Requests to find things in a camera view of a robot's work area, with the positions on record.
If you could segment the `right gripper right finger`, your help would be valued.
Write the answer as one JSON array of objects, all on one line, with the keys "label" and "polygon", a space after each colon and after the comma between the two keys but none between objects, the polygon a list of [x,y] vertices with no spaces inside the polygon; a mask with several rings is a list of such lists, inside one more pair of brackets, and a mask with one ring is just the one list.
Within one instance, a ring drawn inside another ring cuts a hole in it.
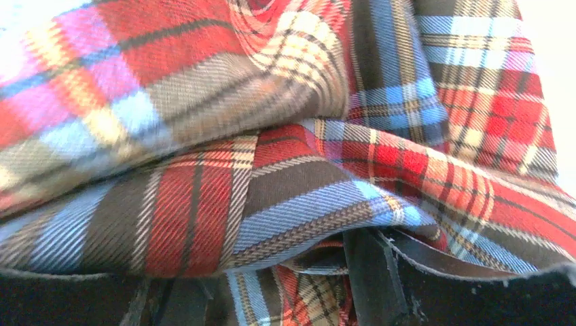
[{"label": "right gripper right finger", "polygon": [[575,266],[515,274],[394,229],[343,234],[360,325],[574,325]]}]

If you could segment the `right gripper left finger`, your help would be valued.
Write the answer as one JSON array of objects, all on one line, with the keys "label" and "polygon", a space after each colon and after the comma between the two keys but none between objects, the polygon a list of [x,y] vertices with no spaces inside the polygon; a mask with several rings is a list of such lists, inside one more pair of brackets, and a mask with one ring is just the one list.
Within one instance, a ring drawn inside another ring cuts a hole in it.
[{"label": "right gripper left finger", "polygon": [[237,325],[223,281],[1,270],[2,325]]}]

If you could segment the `plaid flannel shirt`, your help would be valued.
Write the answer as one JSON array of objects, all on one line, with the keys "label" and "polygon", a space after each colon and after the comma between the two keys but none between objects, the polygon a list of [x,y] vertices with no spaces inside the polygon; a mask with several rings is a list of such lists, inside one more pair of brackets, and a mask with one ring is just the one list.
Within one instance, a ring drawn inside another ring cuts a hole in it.
[{"label": "plaid flannel shirt", "polygon": [[1,270],[360,325],[343,234],[575,266],[515,1],[2,1]]}]

